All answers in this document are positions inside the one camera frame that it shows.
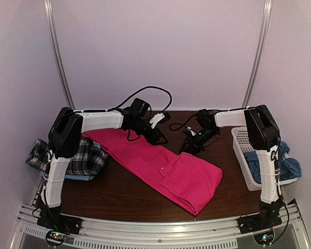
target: vertical metal post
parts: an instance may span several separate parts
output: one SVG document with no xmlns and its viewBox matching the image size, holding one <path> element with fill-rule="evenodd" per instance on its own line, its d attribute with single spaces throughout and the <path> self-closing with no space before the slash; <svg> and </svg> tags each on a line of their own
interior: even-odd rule
<svg viewBox="0 0 311 249">
<path fill-rule="evenodd" d="M 243 105 L 242 105 L 242 107 L 244 108 L 247 107 L 249 103 L 252 90 L 256 82 L 259 65 L 261 62 L 262 54 L 263 54 L 265 43 L 266 43 L 268 29 L 270 27 L 271 12 L 272 12 L 272 0 L 265 0 L 264 12 L 263 12 L 263 17 L 262 17 L 262 22 L 261 22 L 259 41 L 258 41 L 255 61 L 253 62 L 249 85 L 248 85 L 248 88 L 247 88 L 247 91 L 244 97 Z"/>
<path fill-rule="evenodd" d="M 52 40 L 52 47 L 54 52 L 54 58 L 56 62 L 56 66 L 58 68 L 58 73 L 61 81 L 61 85 L 63 88 L 64 95 L 66 97 L 67 103 L 71 109 L 75 109 L 74 102 L 72 99 L 72 95 L 69 90 L 69 86 L 67 83 L 66 74 L 64 72 L 60 49 L 59 49 L 59 43 L 58 38 L 56 36 L 56 30 L 55 30 L 55 23 L 54 23 L 54 17 L 53 17 L 53 10 L 52 10 L 52 0 L 45 0 L 45 13 L 49 25 L 50 30 L 50 36 Z"/>
</svg>

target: pile of clothes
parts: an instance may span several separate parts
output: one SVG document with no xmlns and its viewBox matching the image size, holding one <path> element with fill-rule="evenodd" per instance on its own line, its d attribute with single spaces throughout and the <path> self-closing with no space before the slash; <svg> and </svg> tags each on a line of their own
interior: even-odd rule
<svg viewBox="0 0 311 249">
<path fill-rule="evenodd" d="M 43 175 L 47 166 L 48 145 L 41 139 L 36 140 L 26 163 L 41 170 Z M 78 152 L 72 157 L 66 172 L 67 179 L 88 181 L 93 179 L 105 166 L 108 153 L 103 151 L 100 144 L 93 142 L 90 138 L 81 136 Z"/>
<path fill-rule="evenodd" d="M 290 148 L 285 142 L 281 142 L 279 146 L 279 168 L 280 181 L 290 180 L 302 176 L 300 163 L 288 156 Z M 261 184 L 260 166 L 257 153 L 250 151 L 244 153 L 244 157 L 249 165 L 251 174 L 256 183 Z"/>
</svg>

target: robotic arm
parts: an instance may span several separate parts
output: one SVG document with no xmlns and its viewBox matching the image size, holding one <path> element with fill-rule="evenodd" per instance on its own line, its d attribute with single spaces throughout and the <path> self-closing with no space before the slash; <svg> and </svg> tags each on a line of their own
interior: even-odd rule
<svg viewBox="0 0 311 249">
<path fill-rule="evenodd" d="M 48 166 L 41 191 L 37 224 L 63 233 L 78 234 L 81 220 L 61 215 L 61 190 L 64 176 L 79 147 L 82 133 L 113 128 L 130 129 L 142 135 L 152 145 L 165 144 L 167 138 L 157 124 L 170 119 L 168 113 L 158 113 L 150 121 L 142 119 L 149 104 L 136 98 L 130 107 L 110 112 L 99 110 L 78 111 L 61 109 L 49 133 Z"/>
<path fill-rule="evenodd" d="M 202 129 L 196 133 L 187 129 L 187 135 L 181 151 L 191 154 L 205 150 L 205 142 L 220 134 L 220 127 L 247 127 L 249 141 L 256 150 L 261 173 L 260 214 L 255 217 L 260 227 L 270 224 L 281 224 L 278 219 L 282 207 L 281 190 L 279 188 L 280 169 L 278 167 L 278 146 L 280 143 L 279 128 L 265 105 L 233 110 L 200 110 L 195 115 Z M 241 232 L 252 232 L 253 217 L 239 220 Z"/>
</svg>

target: blue cloth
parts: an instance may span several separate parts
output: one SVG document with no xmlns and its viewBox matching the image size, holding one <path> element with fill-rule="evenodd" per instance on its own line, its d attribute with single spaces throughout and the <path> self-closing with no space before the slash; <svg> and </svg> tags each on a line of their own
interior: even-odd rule
<svg viewBox="0 0 311 249">
<path fill-rule="evenodd" d="M 294 179 L 302 176 L 301 165 L 294 158 L 285 158 L 285 154 L 289 153 L 290 148 L 285 142 L 280 143 L 279 147 L 279 168 L 280 168 L 280 181 Z M 255 151 L 244 153 L 245 160 L 247 161 L 252 177 L 256 183 L 261 184 L 260 166 L 257 153 Z"/>
<path fill-rule="evenodd" d="M 45 174 L 44 171 L 41 171 L 39 173 L 40 176 L 43 176 Z M 78 180 L 78 181 L 89 181 L 94 178 L 94 176 L 89 176 L 89 175 L 65 175 L 65 179 L 71 179 L 71 180 Z"/>
</svg>

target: pink cloth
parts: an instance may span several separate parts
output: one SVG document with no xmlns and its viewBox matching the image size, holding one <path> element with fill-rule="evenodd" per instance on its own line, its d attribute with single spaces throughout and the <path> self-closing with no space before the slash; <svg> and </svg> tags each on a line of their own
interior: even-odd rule
<svg viewBox="0 0 311 249">
<path fill-rule="evenodd" d="M 129 142 L 121 129 L 90 131 L 84 136 L 100 143 L 118 163 L 193 215 L 212 199 L 222 170 L 188 153 L 179 156 L 143 136 Z M 130 138 L 136 137 L 131 132 Z"/>
</svg>

